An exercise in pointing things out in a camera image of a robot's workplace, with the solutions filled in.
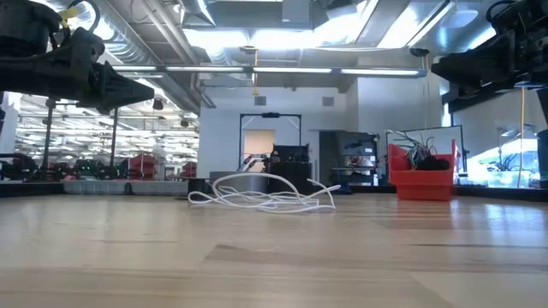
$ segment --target red storage bin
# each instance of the red storage bin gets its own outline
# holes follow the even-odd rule
[[[449,201],[453,195],[453,182],[460,156],[453,140],[453,153],[434,155],[444,158],[450,168],[439,171],[413,170],[406,158],[407,151],[397,145],[388,146],[390,182],[397,188],[397,197],[410,200]]]

